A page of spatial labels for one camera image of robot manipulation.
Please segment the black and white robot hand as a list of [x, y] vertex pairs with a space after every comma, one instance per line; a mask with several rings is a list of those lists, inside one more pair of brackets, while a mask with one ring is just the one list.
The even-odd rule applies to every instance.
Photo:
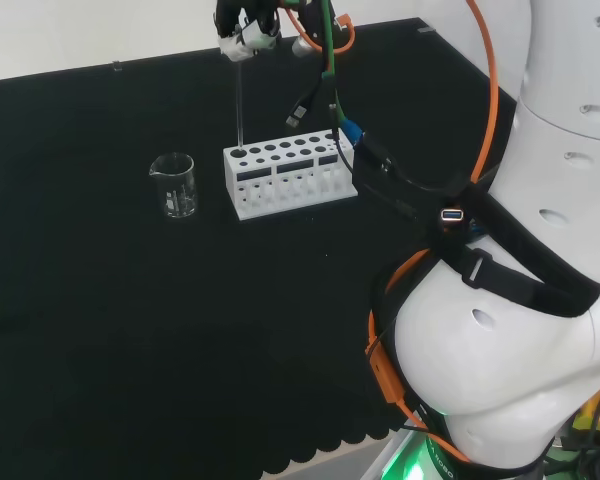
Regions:
[[281, 37], [278, 1], [217, 0], [214, 24], [220, 51], [239, 63], [273, 49]]

